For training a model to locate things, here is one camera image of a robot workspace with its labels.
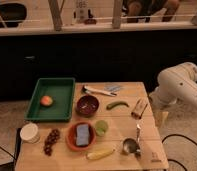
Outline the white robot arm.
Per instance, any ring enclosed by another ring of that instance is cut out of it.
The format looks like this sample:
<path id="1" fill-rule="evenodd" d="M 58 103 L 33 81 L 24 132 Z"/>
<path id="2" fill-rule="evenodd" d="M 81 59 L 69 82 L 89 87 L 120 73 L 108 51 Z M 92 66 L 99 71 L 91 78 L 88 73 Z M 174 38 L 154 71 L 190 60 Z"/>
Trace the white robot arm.
<path id="1" fill-rule="evenodd" d="M 184 62 L 162 70 L 157 76 L 158 86 L 150 94 L 152 103 L 161 109 L 178 99 L 197 109 L 197 65 Z"/>

